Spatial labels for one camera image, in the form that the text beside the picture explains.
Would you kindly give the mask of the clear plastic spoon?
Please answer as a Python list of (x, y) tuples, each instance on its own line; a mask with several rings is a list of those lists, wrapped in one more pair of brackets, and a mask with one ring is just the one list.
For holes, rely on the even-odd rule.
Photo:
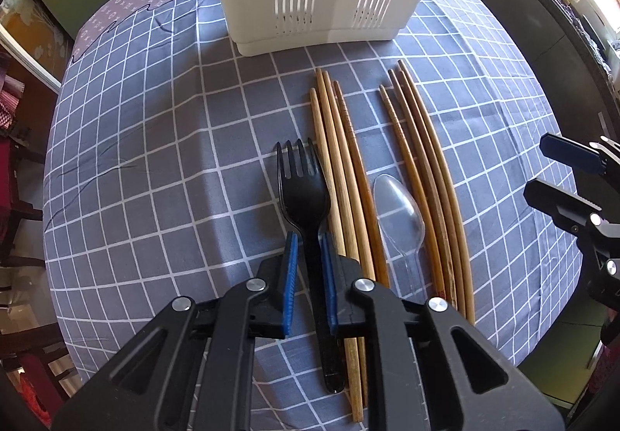
[(425, 282), (420, 251), (425, 242), (425, 221), (407, 188), (394, 176), (381, 174), (374, 180), (373, 200), (381, 234), (395, 249), (400, 268), (407, 276), (398, 283), (405, 298), (421, 302), (425, 298)]

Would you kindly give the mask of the brown patterned wooden chopstick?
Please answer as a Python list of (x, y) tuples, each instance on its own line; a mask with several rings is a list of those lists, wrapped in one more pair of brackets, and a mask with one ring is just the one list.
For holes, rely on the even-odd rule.
[(341, 91), (341, 85), (338, 81), (332, 82), (336, 102), (338, 102), (338, 110), (343, 121), (345, 135), (347, 138), (348, 148), (353, 163), (357, 191), (360, 194), (360, 203), (363, 208), (363, 216), (365, 216), (368, 239), (372, 254), (374, 276), (376, 281), (385, 286), (390, 287), (389, 267), (384, 251), (384, 242), (381, 239), (381, 230), (379, 229), (377, 213), (374, 200), (370, 188), (370, 182), (367, 178), (365, 166), (363, 165), (362, 153), (360, 153), (359, 145), (355, 136), (352, 120), (347, 108), (347, 104)]

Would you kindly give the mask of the light wooden chopstick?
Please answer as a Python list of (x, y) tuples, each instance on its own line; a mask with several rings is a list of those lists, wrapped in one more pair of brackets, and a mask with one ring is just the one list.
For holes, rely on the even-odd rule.
[[(338, 109), (338, 102), (336, 102), (331, 79), (330, 79), (330, 87), (331, 87), (330, 96), (332, 98), (331, 102), (334, 103), (336, 105), (336, 108)], [(343, 121), (341, 120), (341, 115), (339, 114), (339, 110), (338, 110), (338, 114), (335, 117), (335, 120), (336, 120), (336, 130), (338, 131), (338, 137), (341, 140), (341, 145), (344, 146), (343, 160), (344, 160), (344, 166), (345, 166), (345, 172), (346, 172), (346, 178), (347, 178), (350, 206), (352, 208), (355, 232), (356, 232), (356, 240), (357, 240), (357, 245), (358, 245), (359, 259), (357, 261), (362, 266), (363, 276), (368, 279), (374, 280), (375, 279), (374, 268), (373, 268), (372, 254), (371, 254), (368, 233), (367, 233), (367, 228), (366, 228), (365, 216), (363, 216), (363, 208), (362, 208), (362, 204), (360, 203), (360, 194), (357, 191), (357, 183), (356, 183), (353, 163), (351, 160), (351, 154), (348, 148), (344, 125), (343, 125)]]
[[(354, 260), (359, 259), (358, 245), (352, 208), (350, 206), (347, 178), (343, 160), (344, 146), (338, 137), (335, 117), (338, 114), (336, 105), (331, 102), (330, 79), (326, 70), (316, 69), (316, 85), (319, 90), (319, 106), (322, 110), (322, 122), (327, 139), (329, 163), (332, 171), (334, 197), (338, 205), (338, 220), (341, 221), (341, 239), (338, 253)], [(345, 355), (349, 379), (350, 403), (354, 422), (363, 420), (363, 378), (362, 366), (355, 338), (345, 339)]]
[[(316, 136), (317, 148), (319, 148), (320, 163), (324, 171), (326, 183), (331, 200), (331, 208), (328, 216), (329, 227), (334, 239), (334, 247), (339, 256), (346, 256), (346, 245), (339, 216), (338, 196), (336, 196), (328, 141), (323, 123), (322, 110), (319, 107), (319, 99), (314, 88), (310, 89), (310, 104), (313, 117), (313, 127)], [(363, 385), (360, 377), (359, 356), (356, 339), (344, 340), (345, 357), (347, 363), (349, 395), (354, 422), (363, 421)]]

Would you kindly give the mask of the black plastic fork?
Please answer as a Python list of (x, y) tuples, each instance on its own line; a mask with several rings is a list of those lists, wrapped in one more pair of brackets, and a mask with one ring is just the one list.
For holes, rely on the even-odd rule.
[(341, 343), (335, 336), (335, 290), (329, 249), (323, 227), (331, 199), (322, 167), (312, 141), (276, 144), (279, 204), (286, 218), (303, 240), (307, 285), (319, 345), (324, 385), (338, 393), (347, 384)]

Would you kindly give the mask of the red wooden chair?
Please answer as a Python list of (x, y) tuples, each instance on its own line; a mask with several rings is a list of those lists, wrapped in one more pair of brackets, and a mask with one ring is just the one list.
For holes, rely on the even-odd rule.
[[(41, 210), (19, 196), (17, 164), (21, 158), (42, 163), (42, 155), (18, 144), (11, 136), (23, 85), (7, 74), (10, 56), (1, 54), (1, 265), (5, 268), (43, 267), (44, 261), (12, 253), (24, 220), (40, 221)], [(61, 347), (51, 350), (55, 345)], [(57, 323), (44, 324), (1, 336), (1, 428), (47, 430), (69, 396), (49, 364), (67, 355)]]

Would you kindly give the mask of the grey checked tablecloth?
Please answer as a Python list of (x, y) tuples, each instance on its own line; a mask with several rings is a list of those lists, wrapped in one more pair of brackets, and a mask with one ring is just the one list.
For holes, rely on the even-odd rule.
[(173, 298), (206, 301), (284, 243), (276, 143), (313, 132), (315, 73), (341, 85), (369, 176), (403, 174), (381, 100), (405, 62), (467, 235), (477, 327), (523, 361), (573, 295), (573, 239), (522, 190), (571, 170), (539, 151), (558, 125), (481, 0), (421, 0), (390, 42), (244, 58), (220, 0), (172, 0), (102, 34), (65, 72), (44, 178), (44, 253), (60, 328), (88, 379)]

